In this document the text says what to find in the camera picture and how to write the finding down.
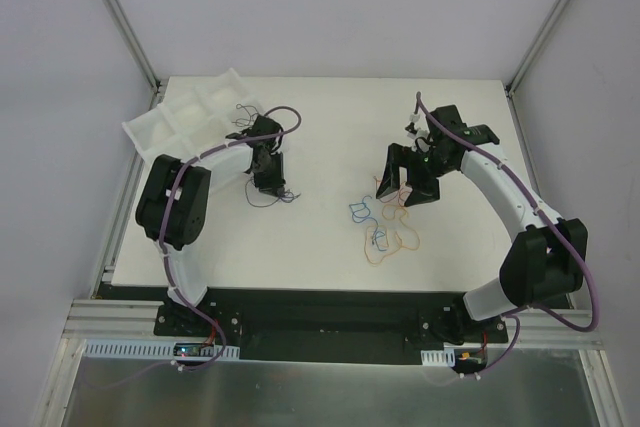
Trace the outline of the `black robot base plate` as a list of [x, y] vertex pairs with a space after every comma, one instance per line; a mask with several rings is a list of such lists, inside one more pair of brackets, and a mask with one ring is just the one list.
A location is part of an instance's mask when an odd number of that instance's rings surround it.
[[165, 299], [155, 335], [206, 338], [216, 321], [216, 342], [243, 360], [381, 365], [416, 365], [445, 344], [508, 341], [498, 318], [471, 320], [458, 292], [211, 288], [198, 309]]

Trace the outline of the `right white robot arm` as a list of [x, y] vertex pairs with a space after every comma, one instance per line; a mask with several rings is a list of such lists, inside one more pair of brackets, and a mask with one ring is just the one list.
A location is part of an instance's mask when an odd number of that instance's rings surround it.
[[489, 126], [466, 124], [454, 105], [428, 110], [418, 101], [405, 129], [413, 143], [389, 145], [377, 198], [406, 185], [404, 207], [436, 202], [440, 178], [457, 171], [489, 202], [511, 240], [497, 276], [464, 293], [450, 316], [457, 339], [473, 341], [486, 320], [498, 316], [529, 307], [545, 310], [552, 297], [581, 288], [596, 294], [586, 265], [586, 226], [565, 219], [531, 190]]

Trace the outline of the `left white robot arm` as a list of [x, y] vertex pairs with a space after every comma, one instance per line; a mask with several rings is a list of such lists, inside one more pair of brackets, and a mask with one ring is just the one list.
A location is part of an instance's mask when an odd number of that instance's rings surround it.
[[260, 115], [253, 125], [227, 136], [222, 149], [197, 160], [162, 154], [154, 160], [135, 211], [135, 221], [157, 247], [169, 282], [168, 296], [181, 308], [176, 322], [188, 335], [204, 334], [210, 310], [201, 305], [207, 293], [202, 269], [190, 253], [201, 234], [212, 187], [248, 174], [259, 192], [281, 199], [285, 194], [284, 129]]

